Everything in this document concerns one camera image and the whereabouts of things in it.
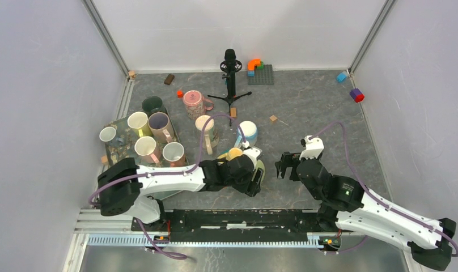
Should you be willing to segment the iridescent pink mug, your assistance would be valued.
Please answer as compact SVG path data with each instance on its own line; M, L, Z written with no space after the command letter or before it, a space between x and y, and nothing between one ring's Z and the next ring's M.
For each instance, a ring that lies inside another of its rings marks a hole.
M171 143L174 141L175 131L166 113L157 112L152 114L149 117L148 125L157 142Z

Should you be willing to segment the small grey-blue mug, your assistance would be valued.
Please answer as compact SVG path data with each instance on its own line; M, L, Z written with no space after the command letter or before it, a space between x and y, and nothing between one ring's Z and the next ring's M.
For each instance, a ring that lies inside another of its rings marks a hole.
M112 147L120 147L125 144L125 141L117 134L117 130L112 126L103 128L99 133L99 139Z

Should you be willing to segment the light green mug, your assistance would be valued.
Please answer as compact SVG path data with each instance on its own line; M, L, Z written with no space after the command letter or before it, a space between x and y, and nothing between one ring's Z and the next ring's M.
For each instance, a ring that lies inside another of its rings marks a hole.
M264 180L264 177L265 177L265 164L263 163L262 160L258 160L256 164L256 172L255 172L254 180L258 184L261 184L262 181Z

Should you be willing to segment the yellow mug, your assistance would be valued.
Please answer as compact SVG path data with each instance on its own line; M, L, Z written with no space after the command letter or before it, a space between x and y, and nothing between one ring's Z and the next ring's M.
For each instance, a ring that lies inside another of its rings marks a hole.
M243 150L237 147L233 147L227 151L225 151L223 154L218 156L218 159L225 159L225 160L232 160L236 157L242 156Z

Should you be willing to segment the blue block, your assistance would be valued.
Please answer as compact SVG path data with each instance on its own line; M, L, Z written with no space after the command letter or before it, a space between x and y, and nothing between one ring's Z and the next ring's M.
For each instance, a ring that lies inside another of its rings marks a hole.
M348 78L348 76L349 74L347 73L347 71L342 71L336 76L336 81L342 83Z

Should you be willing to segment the small tan wooden block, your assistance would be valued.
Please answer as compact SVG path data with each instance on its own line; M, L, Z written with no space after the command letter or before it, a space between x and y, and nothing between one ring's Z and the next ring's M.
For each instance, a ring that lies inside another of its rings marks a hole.
M278 118L275 116L275 115L272 115L269 117L269 120L272 122L272 123L275 123L278 121Z

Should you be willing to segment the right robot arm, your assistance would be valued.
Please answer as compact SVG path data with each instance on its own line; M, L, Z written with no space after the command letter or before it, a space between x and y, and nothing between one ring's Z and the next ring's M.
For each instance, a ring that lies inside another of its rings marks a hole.
M277 176L300 181L321 202L316 224L323 231L358 232L385 241L412 255L417 263L444 271L452 258L450 240L456 222L431 219L411 212L361 185L357 180L329 173L319 159L284 152L275 163Z

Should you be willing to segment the purple red block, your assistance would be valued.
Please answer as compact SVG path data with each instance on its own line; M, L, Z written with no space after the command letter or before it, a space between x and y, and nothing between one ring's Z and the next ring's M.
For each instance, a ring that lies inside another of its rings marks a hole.
M352 89L350 91L350 96L356 103L360 103L365 98L364 94L358 88Z

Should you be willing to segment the pink octagonal mug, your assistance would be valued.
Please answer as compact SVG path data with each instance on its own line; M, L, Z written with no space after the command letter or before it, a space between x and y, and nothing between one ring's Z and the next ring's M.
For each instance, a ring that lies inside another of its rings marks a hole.
M137 155L148 163L161 163L160 148L153 137L145 136L138 139L134 145L134 150Z

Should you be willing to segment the grey lego baseplate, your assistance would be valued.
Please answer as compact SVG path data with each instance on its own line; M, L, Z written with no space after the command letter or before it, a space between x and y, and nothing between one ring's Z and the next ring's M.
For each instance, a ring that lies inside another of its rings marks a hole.
M273 65L264 65L262 70L254 70L254 76L248 76L249 85L273 85Z

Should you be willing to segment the dark green mug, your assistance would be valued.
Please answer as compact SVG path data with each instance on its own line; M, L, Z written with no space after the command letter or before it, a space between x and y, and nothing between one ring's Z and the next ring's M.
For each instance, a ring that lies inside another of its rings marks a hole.
M166 107L163 104L163 101L158 96L150 96L142 102L142 110L147 114L148 117L154 113L163 112L168 114Z

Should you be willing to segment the salmon flower mug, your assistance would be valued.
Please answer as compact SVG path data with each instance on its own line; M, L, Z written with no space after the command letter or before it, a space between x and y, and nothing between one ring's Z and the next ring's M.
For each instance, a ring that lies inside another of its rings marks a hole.
M170 167L182 167L185 165L185 149L179 142L167 143L162 155Z

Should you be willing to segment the yellow-green octagonal mug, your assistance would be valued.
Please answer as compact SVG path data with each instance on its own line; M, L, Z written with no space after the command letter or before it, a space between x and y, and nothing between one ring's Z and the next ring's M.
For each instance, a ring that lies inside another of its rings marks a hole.
M134 112L128 117L127 123L139 138L151 137L152 131L149 128L148 120L145 112Z

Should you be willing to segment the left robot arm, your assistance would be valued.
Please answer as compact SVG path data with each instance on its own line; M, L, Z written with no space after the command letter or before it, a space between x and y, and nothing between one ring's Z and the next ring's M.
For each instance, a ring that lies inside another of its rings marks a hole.
M203 160L184 167L148 167L133 158L122 159L98 178L96 205L102 216L128 215L153 231L162 230L167 216L157 193L218 192L232 187L249 197L261 190L265 166L252 155L232 160Z

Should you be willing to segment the orange curved block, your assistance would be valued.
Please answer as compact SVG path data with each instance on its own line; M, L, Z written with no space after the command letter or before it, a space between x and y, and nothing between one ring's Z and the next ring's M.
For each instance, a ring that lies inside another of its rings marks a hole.
M255 69L257 69L257 66L260 66L260 65L261 65L261 60L259 58L252 59L248 62L247 69L248 71L254 71Z

